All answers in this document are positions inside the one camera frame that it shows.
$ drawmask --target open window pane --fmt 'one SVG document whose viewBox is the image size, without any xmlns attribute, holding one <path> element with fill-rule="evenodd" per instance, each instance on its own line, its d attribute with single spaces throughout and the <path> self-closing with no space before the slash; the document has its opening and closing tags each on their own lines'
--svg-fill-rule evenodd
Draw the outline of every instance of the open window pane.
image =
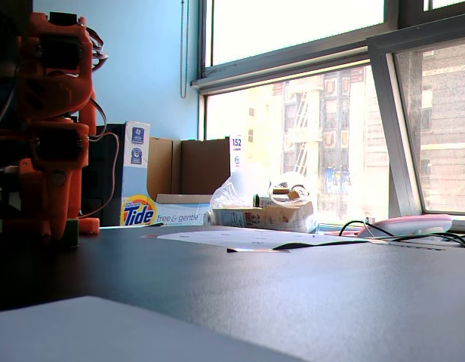
<svg viewBox="0 0 465 362">
<path fill-rule="evenodd" d="M 321 222 L 388 217 L 389 158 L 370 66 L 208 98 L 207 138 L 242 135 L 271 175 L 305 175 Z"/>
<path fill-rule="evenodd" d="M 465 2 L 465 0 L 423 0 L 423 10 L 428 11 L 443 8 L 444 6 L 459 4 L 460 2 Z"/>
<path fill-rule="evenodd" d="M 216 0 L 212 65 L 382 23 L 383 8 L 384 0 Z"/>
<path fill-rule="evenodd" d="M 424 206 L 465 212 L 465 42 L 396 61 Z"/>
<path fill-rule="evenodd" d="M 453 4 L 458 4 L 460 2 L 465 2 L 465 0 L 433 0 L 433 8 L 443 8 L 444 6 L 449 6 Z"/>
</svg>

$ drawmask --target dark table surface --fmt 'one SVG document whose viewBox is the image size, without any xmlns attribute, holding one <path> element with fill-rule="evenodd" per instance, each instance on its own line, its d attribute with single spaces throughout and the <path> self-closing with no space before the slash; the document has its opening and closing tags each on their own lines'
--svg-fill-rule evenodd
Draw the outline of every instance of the dark table surface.
<svg viewBox="0 0 465 362">
<path fill-rule="evenodd" d="M 465 360 L 465 249 L 227 253 L 152 230 L 183 231 L 107 229 L 68 253 L 0 241 L 0 310 L 100 296 L 304 360 Z"/>
</svg>

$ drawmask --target orange robot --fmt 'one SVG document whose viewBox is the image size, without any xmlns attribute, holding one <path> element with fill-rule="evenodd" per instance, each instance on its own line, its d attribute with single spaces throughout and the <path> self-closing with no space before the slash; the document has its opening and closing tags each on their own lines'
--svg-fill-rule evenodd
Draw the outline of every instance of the orange robot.
<svg viewBox="0 0 465 362">
<path fill-rule="evenodd" d="M 106 59 L 102 48 L 83 17 L 31 14 L 14 88 L 24 127 L 0 129 L 0 141 L 28 141 L 31 157 L 19 163 L 22 217 L 3 220 L 3 232 L 60 240 L 68 222 L 75 220 L 76 225 L 82 168 L 88 165 L 88 143 L 96 134 L 96 108 L 103 114 L 91 79 Z M 71 116 L 77 112 L 78 117 Z M 98 219 L 80 219 L 80 227 L 98 232 Z"/>
</svg>

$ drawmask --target white sheet of paper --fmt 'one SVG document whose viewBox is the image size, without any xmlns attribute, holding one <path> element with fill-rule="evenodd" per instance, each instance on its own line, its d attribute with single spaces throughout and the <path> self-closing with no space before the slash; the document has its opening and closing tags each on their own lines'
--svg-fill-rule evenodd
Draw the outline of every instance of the white sheet of paper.
<svg viewBox="0 0 465 362">
<path fill-rule="evenodd" d="M 0 312 L 0 361 L 299 362 L 204 327 L 82 297 Z"/>
<path fill-rule="evenodd" d="M 334 241 L 348 242 L 358 240 L 355 238 L 330 235 L 312 235 L 302 234 L 299 232 L 276 232 L 273 230 L 259 229 L 178 232 L 174 234 L 160 235 L 157 236 L 157 238 L 243 249 L 272 249 L 279 245 L 290 243 L 321 245 Z"/>
</svg>

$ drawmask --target blue wall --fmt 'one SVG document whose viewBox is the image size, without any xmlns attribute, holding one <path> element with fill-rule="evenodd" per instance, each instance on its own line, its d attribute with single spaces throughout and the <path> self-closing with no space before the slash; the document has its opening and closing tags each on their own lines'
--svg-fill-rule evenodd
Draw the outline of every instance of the blue wall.
<svg viewBox="0 0 465 362">
<path fill-rule="evenodd" d="M 94 86 L 108 122 L 146 122 L 155 137 L 197 137 L 199 96 L 189 85 L 185 100 L 179 92 L 180 0 L 33 3 L 34 11 L 85 17 L 104 40 L 109 59 L 94 73 Z M 199 0 L 190 0 L 188 84 L 197 71 L 198 9 Z"/>
</svg>

